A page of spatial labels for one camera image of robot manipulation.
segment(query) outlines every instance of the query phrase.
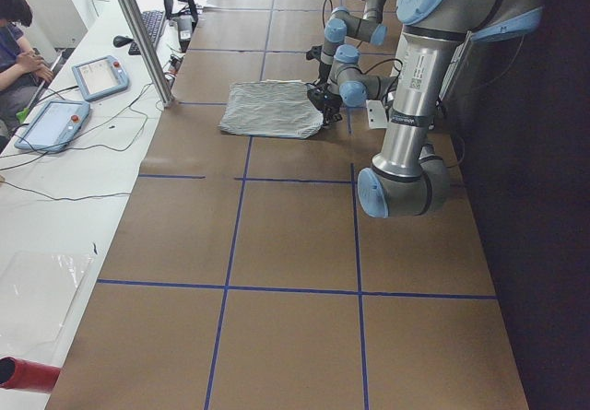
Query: person's hand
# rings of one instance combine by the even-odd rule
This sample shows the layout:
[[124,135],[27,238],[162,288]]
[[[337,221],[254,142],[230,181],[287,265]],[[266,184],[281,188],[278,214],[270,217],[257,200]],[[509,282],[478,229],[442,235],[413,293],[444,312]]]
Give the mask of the person's hand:
[[23,74],[26,74],[28,72],[37,71],[42,65],[44,65],[44,62],[40,55],[35,55],[34,53],[20,53],[17,56],[16,64],[22,69]]
[[39,69],[33,72],[33,74],[47,84],[50,84],[53,81],[53,71],[45,64],[42,64]]

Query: red cylinder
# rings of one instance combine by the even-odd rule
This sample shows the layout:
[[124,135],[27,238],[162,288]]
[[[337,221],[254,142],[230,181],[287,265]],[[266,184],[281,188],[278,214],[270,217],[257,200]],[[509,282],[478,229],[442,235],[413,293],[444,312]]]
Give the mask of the red cylinder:
[[0,359],[0,388],[51,393],[60,371],[54,366],[3,357]]

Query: person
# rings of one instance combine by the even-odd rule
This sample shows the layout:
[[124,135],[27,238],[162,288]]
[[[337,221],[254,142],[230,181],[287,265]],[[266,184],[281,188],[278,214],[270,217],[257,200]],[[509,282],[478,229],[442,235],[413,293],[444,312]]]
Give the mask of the person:
[[30,26],[32,19],[26,0],[0,0],[0,120],[10,135],[20,123],[17,113],[27,107],[38,85],[53,80],[52,70],[15,25]]

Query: silver metal post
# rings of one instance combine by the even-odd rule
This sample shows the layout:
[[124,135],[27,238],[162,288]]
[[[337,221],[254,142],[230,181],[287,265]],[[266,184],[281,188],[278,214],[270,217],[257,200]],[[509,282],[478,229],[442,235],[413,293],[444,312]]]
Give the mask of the silver metal post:
[[148,31],[141,18],[141,12],[136,0],[118,0],[125,20],[131,29],[133,38],[139,46],[139,51],[146,64],[147,71],[151,80],[154,82],[154,86],[158,91],[159,97],[162,100],[162,104],[165,108],[169,107],[174,100],[170,85],[162,72],[161,66],[156,55],[156,50],[149,40]]

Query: black wall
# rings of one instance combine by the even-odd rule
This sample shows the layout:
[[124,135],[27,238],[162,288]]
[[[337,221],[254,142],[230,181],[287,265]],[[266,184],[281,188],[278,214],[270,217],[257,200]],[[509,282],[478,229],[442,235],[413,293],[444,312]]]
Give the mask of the black wall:
[[[462,171],[532,410],[590,409],[589,26],[590,0],[546,0],[509,72],[458,120]],[[518,42],[493,46],[484,82]]]

